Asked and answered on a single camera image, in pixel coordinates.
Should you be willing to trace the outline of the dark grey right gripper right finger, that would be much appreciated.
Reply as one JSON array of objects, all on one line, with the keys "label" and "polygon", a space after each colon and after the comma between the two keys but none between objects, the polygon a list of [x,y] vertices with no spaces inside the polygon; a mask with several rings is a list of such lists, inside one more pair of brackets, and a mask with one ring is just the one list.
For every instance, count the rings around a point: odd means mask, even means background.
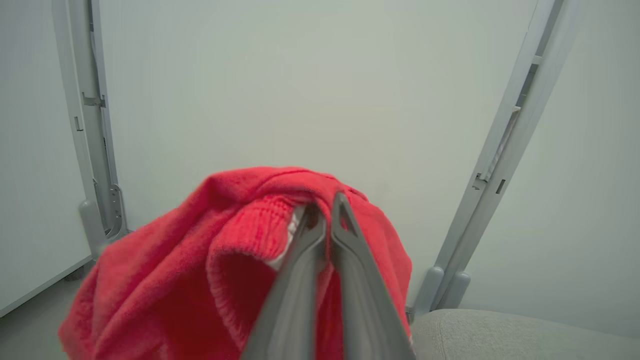
[{"label": "dark grey right gripper right finger", "polygon": [[344,193],[333,199],[330,258],[340,277],[345,360],[414,360],[402,317]]}]

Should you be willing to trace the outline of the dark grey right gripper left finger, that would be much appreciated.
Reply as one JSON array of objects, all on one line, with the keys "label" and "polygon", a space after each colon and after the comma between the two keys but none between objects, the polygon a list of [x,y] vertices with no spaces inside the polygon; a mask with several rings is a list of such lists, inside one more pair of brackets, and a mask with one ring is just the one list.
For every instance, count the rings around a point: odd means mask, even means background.
[{"label": "dark grey right gripper left finger", "polygon": [[326,237],[326,218],[311,203],[247,338],[242,360],[315,358],[317,287],[325,267]]}]

